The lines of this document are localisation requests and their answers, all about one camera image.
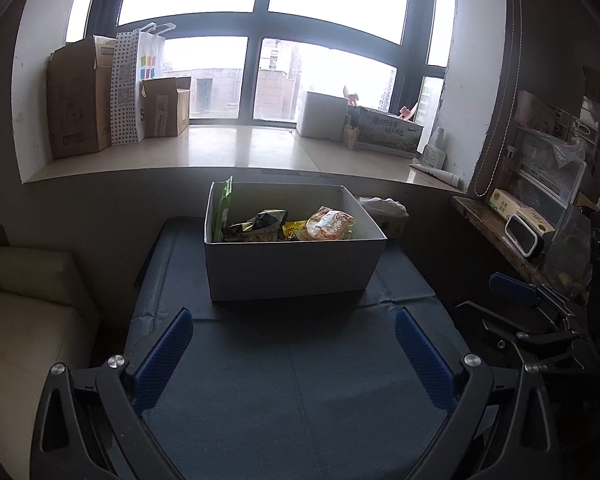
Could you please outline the yellow round cracker bag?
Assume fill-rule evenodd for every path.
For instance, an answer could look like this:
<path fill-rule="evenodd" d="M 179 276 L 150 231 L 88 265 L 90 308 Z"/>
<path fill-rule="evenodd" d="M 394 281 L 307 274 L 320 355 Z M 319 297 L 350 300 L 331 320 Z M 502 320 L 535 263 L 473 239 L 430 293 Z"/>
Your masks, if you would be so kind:
<path fill-rule="evenodd" d="M 345 211 L 321 206 L 306 220 L 304 232 L 308 240 L 345 240 L 353 231 L 356 220 Z"/>

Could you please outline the green snack packet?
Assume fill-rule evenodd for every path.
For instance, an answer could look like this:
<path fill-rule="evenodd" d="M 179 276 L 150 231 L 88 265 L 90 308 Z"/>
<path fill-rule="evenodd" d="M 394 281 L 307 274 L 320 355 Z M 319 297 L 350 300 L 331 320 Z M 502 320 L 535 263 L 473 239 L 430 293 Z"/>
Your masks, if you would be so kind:
<path fill-rule="evenodd" d="M 220 201 L 216 210 L 214 226 L 213 226 L 213 241 L 215 243 L 222 242 L 223 230 L 226 227 L 228 218 L 228 210 L 230 209 L 230 199 L 233 193 L 233 178 L 229 177 L 221 188 Z"/>

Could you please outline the black yellow chip bag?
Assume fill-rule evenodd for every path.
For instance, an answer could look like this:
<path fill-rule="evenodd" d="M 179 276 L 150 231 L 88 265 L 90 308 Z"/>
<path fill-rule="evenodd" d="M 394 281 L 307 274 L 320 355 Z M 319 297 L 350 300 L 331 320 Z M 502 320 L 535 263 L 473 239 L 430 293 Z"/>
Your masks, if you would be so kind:
<path fill-rule="evenodd" d="M 222 229 L 222 240 L 229 243 L 277 242 L 283 237 L 283 224 L 288 212 L 283 209 L 265 209 L 244 222 Z"/>

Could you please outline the large yellow snack bag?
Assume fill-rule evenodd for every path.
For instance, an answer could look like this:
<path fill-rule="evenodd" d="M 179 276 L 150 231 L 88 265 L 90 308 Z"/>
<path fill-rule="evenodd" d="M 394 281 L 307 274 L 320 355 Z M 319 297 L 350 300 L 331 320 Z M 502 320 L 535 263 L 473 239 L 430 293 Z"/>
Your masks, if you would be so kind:
<path fill-rule="evenodd" d="M 283 224 L 283 237 L 288 242 L 294 240 L 309 240 L 308 230 L 306 229 L 306 220 L 288 221 Z"/>

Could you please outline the white digital clock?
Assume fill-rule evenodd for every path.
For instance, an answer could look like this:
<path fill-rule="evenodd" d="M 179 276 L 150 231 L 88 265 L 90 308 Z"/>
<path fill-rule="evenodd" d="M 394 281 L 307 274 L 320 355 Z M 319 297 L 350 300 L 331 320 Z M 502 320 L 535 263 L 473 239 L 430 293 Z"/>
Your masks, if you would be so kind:
<path fill-rule="evenodd" d="M 538 248 L 539 237 L 535 230 L 516 214 L 512 214 L 505 225 L 505 235 L 524 258 L 530 257 Z"/>

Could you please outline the wooden side shelf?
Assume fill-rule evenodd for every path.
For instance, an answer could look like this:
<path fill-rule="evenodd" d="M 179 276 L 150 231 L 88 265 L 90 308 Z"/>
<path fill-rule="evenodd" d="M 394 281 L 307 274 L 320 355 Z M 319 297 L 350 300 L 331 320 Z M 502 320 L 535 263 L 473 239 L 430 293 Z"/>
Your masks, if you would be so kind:
<path fill-rule="evenodd" d="M 524 258 L 505 235 L 505 222 L 486 203 L 466 196 L 453 196 L 453 207 L 474 226 L 508 261 L 520 277 L 533 285 L 549 285 L 541 269 Z"/>

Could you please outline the beige tea box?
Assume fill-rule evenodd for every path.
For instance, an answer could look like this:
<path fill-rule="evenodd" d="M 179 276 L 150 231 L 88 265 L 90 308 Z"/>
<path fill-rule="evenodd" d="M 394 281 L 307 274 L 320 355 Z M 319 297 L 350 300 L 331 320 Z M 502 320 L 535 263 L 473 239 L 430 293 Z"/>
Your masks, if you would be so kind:
<path fill-rule="evenodd" d="M 525 205 L 509 192 L 496 188 L 488 200 L 488 205 L 504 221 L 508 221 L 513 216 L 521 218 L 539 236 L 550 235 L 555 232 L 555 228 L 550 222 L 535 209 Z"/>

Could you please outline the rolled white paper tube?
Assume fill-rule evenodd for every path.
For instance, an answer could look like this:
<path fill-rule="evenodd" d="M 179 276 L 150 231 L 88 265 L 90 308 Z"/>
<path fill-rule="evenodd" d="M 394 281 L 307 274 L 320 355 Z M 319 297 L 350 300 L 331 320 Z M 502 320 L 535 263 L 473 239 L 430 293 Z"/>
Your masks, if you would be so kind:
<path fill-rule="evenodd" d="M 410 166 L 424 174 L 429 174 L 431 177 L 434 177 L 447 185 L 451 185 L 453 188 L 462 187 L 462 180 L 460 180 L 460 176 L 457 174 L 453 174 L 452 172 L 440 168 L 422 165 L 419 162 L 411 162 Z"/>

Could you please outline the tissue box with bag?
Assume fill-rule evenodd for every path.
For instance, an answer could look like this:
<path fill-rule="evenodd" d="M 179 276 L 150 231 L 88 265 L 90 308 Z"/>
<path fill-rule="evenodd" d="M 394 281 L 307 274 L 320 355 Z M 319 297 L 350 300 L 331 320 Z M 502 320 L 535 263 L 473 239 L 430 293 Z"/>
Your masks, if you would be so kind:
<path fill-rule="evenodd" d="M 400 240 L 407 224 L 408 212 L 404 205 L 392 198 L 360 197 L 360 205 L 374 219 L 385 236 Z"/>

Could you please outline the white plastic bottle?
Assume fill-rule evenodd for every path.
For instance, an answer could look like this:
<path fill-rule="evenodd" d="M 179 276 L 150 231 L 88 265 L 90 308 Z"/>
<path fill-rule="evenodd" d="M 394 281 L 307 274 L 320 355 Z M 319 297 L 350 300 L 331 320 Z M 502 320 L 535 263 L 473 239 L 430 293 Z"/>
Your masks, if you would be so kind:
<path fill-rule="evenodd" d="M 438 127 L 431 133 L 428 143 L 422 151 L 422 164 L 426 167 L 441 169 L 446 159 L 445 154 L 445 131 Z"/>

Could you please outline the white cardboard storage box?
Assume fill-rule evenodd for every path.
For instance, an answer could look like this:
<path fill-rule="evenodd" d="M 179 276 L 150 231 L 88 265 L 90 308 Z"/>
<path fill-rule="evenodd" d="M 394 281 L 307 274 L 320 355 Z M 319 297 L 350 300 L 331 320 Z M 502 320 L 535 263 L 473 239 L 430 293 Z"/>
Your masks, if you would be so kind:
<path fill-rule="evenodd" d="M 265 209 L 283 209 L 289 220 L 306 220 L 321 206 L 344 211 L 356 221 L 347 240 L 218 242 L 216 219 L 224 184 L 214 182 L 204 216 L 204 255 L 214 302 L 357 292 L 366 289 L 387 237 L 342 185 L 233 184 L 227 223 Z"/>

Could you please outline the cream leather sofa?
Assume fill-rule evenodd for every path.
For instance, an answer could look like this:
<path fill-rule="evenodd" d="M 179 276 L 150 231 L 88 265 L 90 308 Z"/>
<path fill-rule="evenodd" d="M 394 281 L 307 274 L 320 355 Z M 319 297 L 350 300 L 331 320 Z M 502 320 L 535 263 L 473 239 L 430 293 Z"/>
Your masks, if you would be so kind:
<path fill-rule="evenodd" d="M 0 246 L 0 464 L 29 477 L 38 401 L 52 365 L 85 366 L 92 314 L 68 252 Z"/>

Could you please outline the clear plastic drawer unit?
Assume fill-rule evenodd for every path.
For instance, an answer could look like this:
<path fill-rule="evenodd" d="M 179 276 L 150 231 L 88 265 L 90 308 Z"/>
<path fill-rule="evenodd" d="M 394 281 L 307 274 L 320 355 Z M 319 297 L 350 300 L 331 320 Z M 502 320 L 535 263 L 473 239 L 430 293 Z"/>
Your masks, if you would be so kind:
<path fill-rule="evenodd" d="M 585 96 L 573 116 L 521 90 L 514 119 L 515 156 L 507 191 L 553 226 L 580 195 L 598 199 L 600 103 Z"/>

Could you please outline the printed landscape carton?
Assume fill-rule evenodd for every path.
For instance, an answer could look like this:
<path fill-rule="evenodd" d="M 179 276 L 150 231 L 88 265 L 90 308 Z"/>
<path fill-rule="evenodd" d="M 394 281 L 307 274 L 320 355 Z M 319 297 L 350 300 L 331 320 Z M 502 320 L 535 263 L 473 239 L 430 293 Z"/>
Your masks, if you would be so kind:
<path fill-rule="evenodd" d="M 349 107 L 354 147 L 404 157 L 417 154 L 422 126 L 379 110 Z"/>

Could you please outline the small wicker basket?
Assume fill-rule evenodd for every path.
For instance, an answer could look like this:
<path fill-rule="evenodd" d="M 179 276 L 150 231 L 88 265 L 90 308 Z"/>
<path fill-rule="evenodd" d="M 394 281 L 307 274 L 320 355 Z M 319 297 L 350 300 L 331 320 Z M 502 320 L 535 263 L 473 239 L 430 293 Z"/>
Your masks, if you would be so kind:
<path fill-rule="evenodd" d="M 341 142 L 351 151 L 356 150 L 356 146 L 358 145 L 358 137 L 360 136 L 360 130 L 351 125 L 351 116 L 346 116 L 346 121 L 344 122 L 342 128 Z"/>

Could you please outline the white box on sill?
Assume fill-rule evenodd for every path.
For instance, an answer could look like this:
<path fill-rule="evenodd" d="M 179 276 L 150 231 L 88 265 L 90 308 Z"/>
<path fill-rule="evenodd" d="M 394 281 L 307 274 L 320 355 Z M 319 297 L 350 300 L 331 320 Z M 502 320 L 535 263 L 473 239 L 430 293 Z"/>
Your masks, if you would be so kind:
<path fill-rule="evenodd" d="M 346 98 L 308 91 L 297 122 L 298 133 L 304 138 L 340 142 L 347 112 Z"/>

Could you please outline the small open cardboard box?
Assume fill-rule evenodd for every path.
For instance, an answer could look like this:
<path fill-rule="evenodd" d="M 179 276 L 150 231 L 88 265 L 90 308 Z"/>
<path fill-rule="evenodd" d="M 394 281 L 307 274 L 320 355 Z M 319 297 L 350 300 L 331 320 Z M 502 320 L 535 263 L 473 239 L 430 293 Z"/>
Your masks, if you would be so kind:
<path fill-rule="evenodd" d="M 140 85 L 146 138 L 176 138 L 189 125 L 192 78 L 146 79 Z"/>

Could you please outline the tall brown cardboard box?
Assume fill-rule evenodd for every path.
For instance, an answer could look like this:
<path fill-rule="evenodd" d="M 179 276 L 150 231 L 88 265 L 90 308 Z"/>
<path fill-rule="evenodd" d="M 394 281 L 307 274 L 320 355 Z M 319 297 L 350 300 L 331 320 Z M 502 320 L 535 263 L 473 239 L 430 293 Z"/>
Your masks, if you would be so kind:
<path fill-rule="evenodd" d="M 47 120 L 54 159 L 108 148 L 116 40 L 89 36 L 56 50 L 47 66 Z"/>

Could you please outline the dotted white paper bag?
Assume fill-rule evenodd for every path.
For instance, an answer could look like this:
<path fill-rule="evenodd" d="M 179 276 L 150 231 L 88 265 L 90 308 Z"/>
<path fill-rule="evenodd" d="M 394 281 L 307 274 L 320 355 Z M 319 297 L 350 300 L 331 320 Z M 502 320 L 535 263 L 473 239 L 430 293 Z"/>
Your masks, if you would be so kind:
<path fill-rule="evenodd" d="M 140 143 L 145 137 L 142 82 L 162 74 L 166 32 L 173 23 L 147 25 L 118 32 L 110 82 L 110 136 L 112 145 Z"/>

